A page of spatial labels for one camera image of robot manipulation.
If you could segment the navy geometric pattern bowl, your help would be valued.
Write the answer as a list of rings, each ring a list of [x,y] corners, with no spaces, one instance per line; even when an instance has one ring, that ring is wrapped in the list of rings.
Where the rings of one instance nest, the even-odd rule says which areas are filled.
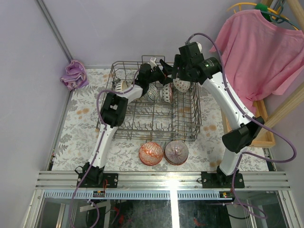
[[[149,102],[156,102],[159,98],[158,89],[154,84],[149,84],[145,99]]]

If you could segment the orange diamond white bowl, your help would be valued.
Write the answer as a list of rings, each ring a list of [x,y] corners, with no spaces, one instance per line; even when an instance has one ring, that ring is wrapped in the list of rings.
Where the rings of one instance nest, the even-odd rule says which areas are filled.
[[[179,78],[173,79],[173,84],[177,90],[185,93],[189,90],[191,83],[188,81],[180,80]]]

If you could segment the brown diamond dotted bowl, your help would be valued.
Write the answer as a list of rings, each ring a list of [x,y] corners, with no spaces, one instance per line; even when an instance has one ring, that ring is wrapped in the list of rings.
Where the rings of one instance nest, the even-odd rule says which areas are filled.
[[[164,102],[172,103],[173,102],[173,93],[172,93],[172,87],[170,84],[166,84],[163,86],[161,90],[161,96]]]

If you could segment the blue stroke white bowl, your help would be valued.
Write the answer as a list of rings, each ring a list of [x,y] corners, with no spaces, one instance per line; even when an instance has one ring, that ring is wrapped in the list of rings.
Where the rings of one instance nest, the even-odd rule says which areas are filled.
[[[116,92],[123,92],[124,90],[126,90],[128,88],[128,84],[126,81],[120,81],[116,84],[116,87],[115,87],[115,91]]]

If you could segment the orange aztec pattern bowl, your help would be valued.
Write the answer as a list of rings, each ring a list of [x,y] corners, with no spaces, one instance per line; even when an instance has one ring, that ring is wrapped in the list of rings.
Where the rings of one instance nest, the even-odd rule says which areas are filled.
[[[163,148],[155,142],[147,142],[139,149],[139,159],[147,166],[154,166],[160,163],[163,154]]]

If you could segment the purple striped bowl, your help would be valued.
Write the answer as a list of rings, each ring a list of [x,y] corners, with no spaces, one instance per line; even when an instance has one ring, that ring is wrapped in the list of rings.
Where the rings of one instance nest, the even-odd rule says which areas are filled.
[[[179,140],[169,142],[164,151],[166,161],[172,165],[182,165],[188,158],[187,145]]]

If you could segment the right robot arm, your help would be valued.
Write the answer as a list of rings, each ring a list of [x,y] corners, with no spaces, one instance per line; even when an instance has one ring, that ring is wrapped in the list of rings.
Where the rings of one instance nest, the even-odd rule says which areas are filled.
[[[251,145],[264,124],[264,119],[246,111],[244,104],[228,84],[225,69],[214,57],[205,59],[196,42],[179,48],[174,57],[172,78],[199,83],[216,100],[230,125],[230,132],[222,136],[225,152],[216,172],[202,172],[203,188],[244,188],[238,171],[242,153]]]

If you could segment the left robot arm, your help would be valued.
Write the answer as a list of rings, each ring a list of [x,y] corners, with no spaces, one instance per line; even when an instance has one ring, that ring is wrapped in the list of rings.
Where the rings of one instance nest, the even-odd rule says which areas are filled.
[[[169,75],[174,67],[161,59],[160,68],[154,61],[153,57],[148,63],[141,64],[132,83],[123,91],[103,90],[98,94],[96,106],[100,132],[90,159],[81,167],[80,172],[76,171],[77,188],[117,188],[118,174],[104,173],[104,168],[111,141],[118,127],[124,123],[128,104],[146,95],[152,83],[166,85],[172,82]]]

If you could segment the yellow hanger hoop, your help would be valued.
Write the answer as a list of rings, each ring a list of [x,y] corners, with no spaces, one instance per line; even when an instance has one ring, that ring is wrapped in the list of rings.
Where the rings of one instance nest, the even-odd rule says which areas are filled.
[[[274,5],[271,4],[271,6],[268,7],[265,3],[239,2],[229,7],[227,11],[232,10],[234,14],[236,14],[237,8],[238,11],[242,11],[242,6],[254,6],[254,9],[260,11],[261,15],[268,22],[276,25],[286,23],[289,24],[294,30],[299,31],[299,26],[282,14],[285,3],[285,0],[277,0]]]

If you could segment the pink t-shirt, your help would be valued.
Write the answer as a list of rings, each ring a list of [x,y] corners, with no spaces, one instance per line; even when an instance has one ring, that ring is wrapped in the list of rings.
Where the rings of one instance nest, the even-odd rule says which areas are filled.
[[[226,20],[217,38],[228,82],[252,113],[253,103],[282,95],[304,68],[304,34],[280,28],[256,9]]]

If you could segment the crumpled purple cloth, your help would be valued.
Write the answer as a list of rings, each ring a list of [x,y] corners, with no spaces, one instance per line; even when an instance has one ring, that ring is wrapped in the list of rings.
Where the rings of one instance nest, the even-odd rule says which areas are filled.
[[[66,72],[60,78],[60,81],[69,91],[89,85],[84,65],[80,61],[74,59],[72,59],[70,64],[66,67]]]

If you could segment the green hanger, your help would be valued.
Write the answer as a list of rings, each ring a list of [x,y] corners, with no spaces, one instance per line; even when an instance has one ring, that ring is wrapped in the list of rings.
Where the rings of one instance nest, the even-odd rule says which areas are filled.
[[[261,14],[262,16],[269,22],[275,22],[275,18],[276,16],[274,15],[273,12],[271,12],[270,10],[268,10],[268,7],[267,5],[264,5],[262,3],[258,3],[256,6],[255,6],[255,9],[256,10],[259,10],[261,11]]]

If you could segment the wooden tray frame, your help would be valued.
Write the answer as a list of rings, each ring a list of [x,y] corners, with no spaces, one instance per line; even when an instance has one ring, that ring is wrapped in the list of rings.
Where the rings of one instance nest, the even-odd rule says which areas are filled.
[[[268,119],[268,113],[266,111],[266,106],[264,100],[255,101],[253,106],[256,108],[256,116],[261,116],[264,120]],[[231,131],[231,127],[224,111],[221,110],[224,134]],[[272,148],[276,145],[274,134],[270,131],[265,131],[261,128],[258,136],[252,141],[250,147],[260,147],[260,148]]]

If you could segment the aluminium rail frame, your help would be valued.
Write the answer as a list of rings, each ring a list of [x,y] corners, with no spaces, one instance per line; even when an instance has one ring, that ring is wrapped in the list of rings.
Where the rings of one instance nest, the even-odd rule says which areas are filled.
[[[277,193],[280,200],[291,197],[287,175],[281,171],[244,171],[237,180],[242,189],[235,193],[240,199],[255,199],[258,194]],[[200,172],[120,171],[116,188],[101,186],[78,188],[77,174],[73,171],[41,171],[35,186],[34,199],[201,199],[227,200],[224,194],[231,188],[206,188],[208,181]]]

